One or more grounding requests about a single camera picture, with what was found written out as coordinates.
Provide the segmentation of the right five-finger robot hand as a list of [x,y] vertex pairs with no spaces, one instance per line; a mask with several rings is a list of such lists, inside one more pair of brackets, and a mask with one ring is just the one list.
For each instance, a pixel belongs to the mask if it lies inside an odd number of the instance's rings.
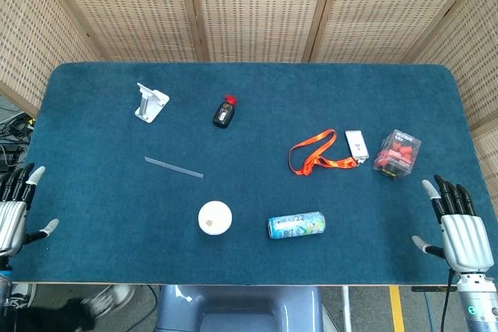
[[434,180],[423,180],[422,186],[437,218],[443,246],[429,244],[416,235],[412,241],[422,252],[445,260],[456,273],[486,273],[494,265],[494,258],[472,196],[462,185],[454,185],[439,175]]

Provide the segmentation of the left five-finger robot hand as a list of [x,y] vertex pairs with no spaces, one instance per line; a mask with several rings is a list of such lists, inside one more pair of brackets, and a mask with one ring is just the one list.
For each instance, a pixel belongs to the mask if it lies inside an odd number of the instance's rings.
[[26,233],[26,220],[45,172],[44,166],[33,168],[29,163],[1,175],[1,258],[15,256],[24,245],[48,237],[58,227],[59,219],[54,218],[42,229]]

